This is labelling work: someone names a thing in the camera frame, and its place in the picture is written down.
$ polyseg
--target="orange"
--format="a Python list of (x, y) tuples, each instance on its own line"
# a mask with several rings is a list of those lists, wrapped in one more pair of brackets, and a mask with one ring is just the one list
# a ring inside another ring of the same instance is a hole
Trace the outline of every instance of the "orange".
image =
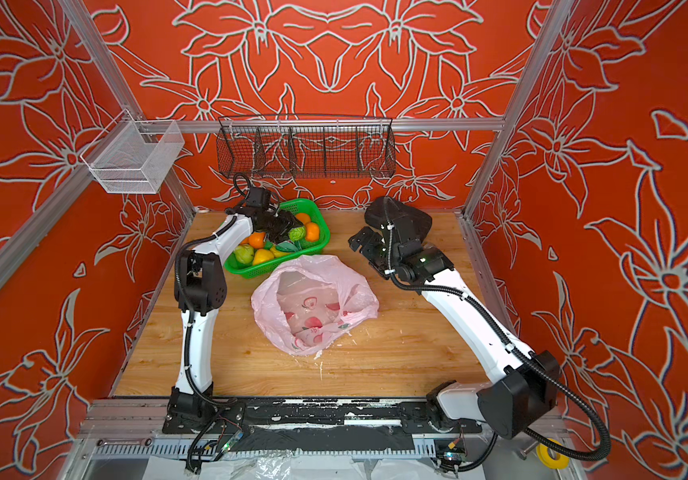
[(320, 240), (320, 227), (315, 222), (309, 222), (304, 225), (306, 228), (306, 236), (304, 240), (308, 242), (317, 242)]
[(312, 221), (312, 218), (303, 212), (296, 214), (296, 218), (298, 218), (303, 225), (307, 225), (309, 222)]
[(264, 232), (253, 232), (249, 237), (248, 237), (248, 244), (251, 245), (253, 248), (256, 250), (264, 248), (264, 236), (266, 234)]

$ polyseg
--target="wooden table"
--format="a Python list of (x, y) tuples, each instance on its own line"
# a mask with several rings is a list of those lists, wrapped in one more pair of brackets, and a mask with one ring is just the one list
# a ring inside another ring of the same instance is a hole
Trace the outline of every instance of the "wooden table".
[[(250, 280), (226, 273), (228, 295), (216, 318), (211, 367), (218, 396), (423, 396), (442, 382), (485, 382), (482, 367), (446, 319), (423, 297), (382, 280), (347, 240), (365, 225), (362, 212), (326, 211), (337, 255), (368, 279), (378, 318), (366, 320), (324, 350), (320, 358), (275, 348), (253, 320), (250, 296), (267, 275)], [(454, 262), (482, 298), (453, 213), (435, 213), (427, 241)], [(198, 214), (187, 239), (210, 235), (224, 214)], [(168, 396), (181, 356), (180, 310), (169, 273), (115, 395)]]

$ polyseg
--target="lemon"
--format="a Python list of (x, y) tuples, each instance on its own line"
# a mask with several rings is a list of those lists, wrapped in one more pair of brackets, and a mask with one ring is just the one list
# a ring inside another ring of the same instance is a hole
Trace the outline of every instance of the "lemon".
[(262, 248), (257, 250), (256, 253), (253, 255), (253, 265), (263, 264), (264, 262), (268, 262), (274, 259), (275, 256), (272, 255), (272, 252)]

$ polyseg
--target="orange floral wallpaper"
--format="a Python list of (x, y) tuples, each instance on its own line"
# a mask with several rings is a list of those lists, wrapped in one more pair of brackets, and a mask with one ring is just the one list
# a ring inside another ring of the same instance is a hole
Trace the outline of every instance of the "orange floral wallpaper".
[[(119, 113), (56, 2), (0, 0), (0, 248)], [(0, 291), (0, 478), (56, 478), (109, 393), (185, 219), (93, 183)]]
[(577, 2), (487, 182), (513, 323), (610, 425), (590, 477), (688, 478), (688, 1)]
[(166, 186), (109, 195), (92, 183), (5, 284), (0, 478), (58, 476), (88, 405), (109, 395), (184, 226)]
[(0, 249), (119, 111), (56, 1), (0, 2)]
[[(148, 118), (217, 120), (288, 113), (392, 118), (503, 115), (548, 12), (500, 2), (153, 2), (86, 0)], [(264, 179), (284, 199), (357, 208), (387, 193), (455, 208), (492, 132), (397, 136), (389, 180)], [(190, 135), (176, 172), (195, 205), (234, 197), (212, 134)]]

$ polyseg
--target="plastic bag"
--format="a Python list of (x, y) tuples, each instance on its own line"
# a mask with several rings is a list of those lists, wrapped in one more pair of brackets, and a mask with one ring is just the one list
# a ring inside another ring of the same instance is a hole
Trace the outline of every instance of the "plastic bag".
[(266, 338), (291, 355), (317, 353), (378, 314), (366, 278), (334, 255), (301, 255), (281, 264), (250, 302)]

